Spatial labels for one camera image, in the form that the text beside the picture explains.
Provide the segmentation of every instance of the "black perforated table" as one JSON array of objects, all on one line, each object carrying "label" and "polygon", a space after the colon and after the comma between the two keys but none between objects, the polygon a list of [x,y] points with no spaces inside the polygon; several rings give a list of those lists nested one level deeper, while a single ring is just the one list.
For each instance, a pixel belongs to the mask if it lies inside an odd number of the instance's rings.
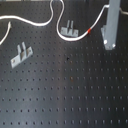
[{"label": "black perforated table", "polygon": [[[59,29],[73,20],[83,34],[107,3],[65,1]],[[10,20],[12,29],[0,46],[0,128],[127,128],[128,16],[120,15],[116,49],[106,51],[100,29],[107,10],[90,35],[66,42],[56,32],[61,7],[53,2],[54,18],[45,27]],[[128,1],[121,7],[128,11]],[[45,22],[51,12],[49,1],[3,2],[0,15],[7,14]],[[0,39],[8,21],[0,21]],[[12,69],[22,42],[34,54]]]}]

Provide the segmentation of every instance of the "red marking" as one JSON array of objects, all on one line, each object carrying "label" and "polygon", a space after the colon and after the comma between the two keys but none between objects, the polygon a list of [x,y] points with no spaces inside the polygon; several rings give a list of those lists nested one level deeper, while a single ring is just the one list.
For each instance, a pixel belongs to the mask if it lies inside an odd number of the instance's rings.
[{"label": "red marking", "polygon": [[88,29],[88,34],[90,34],[90,33],[91,33],[91,28]]}]

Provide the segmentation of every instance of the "wire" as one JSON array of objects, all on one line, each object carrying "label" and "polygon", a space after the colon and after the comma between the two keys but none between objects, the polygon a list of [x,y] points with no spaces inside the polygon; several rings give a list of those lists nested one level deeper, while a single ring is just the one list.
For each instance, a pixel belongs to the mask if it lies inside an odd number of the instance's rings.
[{"label": "wire", "polygon": [[33,26],[45,26],[45,25],[49,24],[50,21],[51,21],[52,18],[53,18],[52,2],[53,2],[53,0],[50,1],[51,17],[50,17],[50,19],[49,19],[47,22],[44,22],[44,23],[35,23],[35,22],[32,22],[32,21],[30,21],[30,20],[21,18],[21,17],[19,17],[19,16],[15,16],[15,15],[0,16],[0,20],[2,20],[2,19],[17,19],[17,20],[23,21],[23,22],[25,22],[25,23],[31,24],[31,25],[33,25]]},{"label": "wire", "polygon": [[122,11],[121,8],[120,8],[120,12],[121,12],[121,14],[123,14],[123,15],[128,15],[128,12],[124,12],[124,11]]},{"label": "wire", "polygon": [[97,24],[97,22],[99,21],[101,15],[102,15],[104,9],[105,9],[105,8],[109,8],[109,5],[104,5],[104,6],[103,6],[103,8],[102,8],[102,10],[101,10],[99,16],[97,17],[96,21],[94,22],[94,24],[93,24],[83,35],[81,35],[81,36],[79,36],[79,37],[76,37],[76,38],[69,38],[69,37],[65,37],[65,36],[61,35],[60,32],[59,32],[59,29],[58,29],[59,22],[60,22],[60,20],[61,20],[61,17],[62,17],[62,15],[63,15],[63,12],[64,12],[64,2],[63,2],[63,0],[60,0],[60,1],[62,2],[62,11],[61,11],[61,14],[60,14],[60,16],[59,16],[59,19],[58,19],[58,21],[57,21],[56,29],[57,29],[58,35],[59,35],[63,40],[65,40],[65,41],[78,41],[78,40],[84,38],[84,37],[85,37],[88,33],[90,33],[90,31],[95,27],[95,25]]},{"label": "wire", "polygon": [[[98,21],[99,21],[101,15],[102,15],[104,9],[105,9],[105,8],[109,8],[109,5],[104,5],[104,6],[103,6],[103,8],[102,8],[100,14],[98,15],[96,21],[94,22],[94,24],[93,24],[83,35],[81,35],[81,36],[79,36],[79,37],[76,37],[76,38],[69,38],[69,37],[65,37],[65,36],[61,35],[60,32],[59,32],[59,29],[58,29],[59,22],[60,22],[60,20],[61,20],[61,17],[62,17],[62,15],[63,15],[63,12],[64,12],[64,2],[63,2],[63,0],[60,0],[60,1],[61,1],[61,3],[62,3],[62,11],[61,11],[60,16],[59,16],[58,21],[57,21],[56,30],[57,30],[57,34],[58,34],[63,40],[65,40],[65,41],[78,41],[78,40],[84,38],[88,33],[90,33],[90,31],[91,31],[91,30],[95,27],[95,25],[98,23]],[[49,19],[47,22],[44,22],[44,23],[35,23],[35,22],[32,22],[32,21],[30,21],[30,20],[24,19],[24,18],[19,17],[19,16],[15,16],[15,15],[0,16],[0,20],[2,20],[2,19],[17,19],[17,20],[23,21],[23,22],[25,22],[25,23],[31,24],[31,25],[33,25],[33,26],[45,26],[45,25],[49,24],[49,23],[51,22],[52,18],[53,18],[52,2],[53,2],[53,0],[50,1],[51,17],[50,17],[50,19]],[[128,12],[122,11],[121,8],[120,8],[120,11],[121,11],[122,14],[128,15]],[[4,42],[4,40],[5,40],[6,37],[8,36],[9,30],[10,30],[10,28],[11,28],[10,26],[11,26],[11,23],[9,22],[6,35],[5,35],[4,38],[0,41],[0,45]]]},{"label": "wire", "polygon": [[3,37],[3,39],[0,41],[0,45],[1,45],[1,44],[4,42],[4,40],[7,38],[10,29],[11,29],[11,22],[8,23],[8,29],[7,29],[7,32],[6,32],[5,36]]}]

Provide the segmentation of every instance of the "metal clamp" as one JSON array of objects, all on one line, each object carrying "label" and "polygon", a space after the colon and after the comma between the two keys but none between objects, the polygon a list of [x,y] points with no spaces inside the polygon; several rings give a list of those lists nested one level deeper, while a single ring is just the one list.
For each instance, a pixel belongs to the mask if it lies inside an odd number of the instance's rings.
[{"label": "metal clamp", "polygon": [[15,68],[17,65],[22,63],[28,57],[33,55],[32,48],[29,47],[28,49],[26,49],[26,46],[25,46],[24,42],[22,43],[22,47],[23,47],[23,52],[21,52],[20,45],[17,46],[18,55],[16,57],[14,57],[13,59],[11,59],[11,66],[12,66],[12,68]]},{"label": "metal clamp", "polygon": [[78,30],[73,29],[73,21],[71,21],[70,26],[70,20],[68,20],[67,27],[61,27],[61,34],[64,36],[70,36],[70,37],[78,37]]}]

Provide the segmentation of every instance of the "small metal part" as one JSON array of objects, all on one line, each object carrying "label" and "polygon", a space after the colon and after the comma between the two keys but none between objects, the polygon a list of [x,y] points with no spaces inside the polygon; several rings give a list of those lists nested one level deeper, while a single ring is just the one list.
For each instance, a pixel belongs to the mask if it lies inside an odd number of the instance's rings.
[{"label": "small metal part", "polygon": [[116,47],[116,35],[118,28],[118,18],[121,0],[110,0],[107,16],[107,24],[101,28],[103,42],[106,50],[112,50]]},{"label": "small metal part", "polygon": [[15,68],[17,65],[22,63],[28,57],[33,55],[32,48],[29,47],[28,49],[26,49],[26,46],[25,46],[24,42],[22,43],[22,47],[23,47],[23,51],[21,52],[20,45],[17,46],[18,55],[16,57],[14,57],[13,59],[11,59],[11,66],[12,66],[12,68]]},{"label": "small metal part", "polygon": [[70,25],[70,20],[68,20],[67,27],[61,27],[60,33],[64,36],[78,37],[79,31],[73,29],[73,21],[71,21],[71,25]]}]

